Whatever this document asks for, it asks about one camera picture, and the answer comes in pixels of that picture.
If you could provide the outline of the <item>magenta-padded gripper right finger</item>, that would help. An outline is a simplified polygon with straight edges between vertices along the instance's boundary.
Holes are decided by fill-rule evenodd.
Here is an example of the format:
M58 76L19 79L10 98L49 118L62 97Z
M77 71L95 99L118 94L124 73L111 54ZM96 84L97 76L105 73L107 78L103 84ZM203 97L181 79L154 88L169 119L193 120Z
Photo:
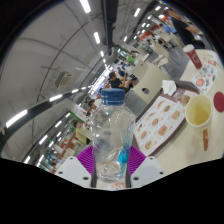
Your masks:
M131 147L125 177L127 188L140 188L164 176L165 171L155 157L146 157L140 150Z

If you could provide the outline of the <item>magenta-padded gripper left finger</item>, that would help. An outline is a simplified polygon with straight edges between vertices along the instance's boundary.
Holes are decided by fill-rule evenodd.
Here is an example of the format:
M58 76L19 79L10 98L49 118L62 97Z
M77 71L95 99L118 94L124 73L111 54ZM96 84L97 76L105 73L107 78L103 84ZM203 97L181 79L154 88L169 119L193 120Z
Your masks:
M55 172L56 176L84 188L91 188L96 185L94 174L95 163L91 146L83 150L78 156L69 156Z

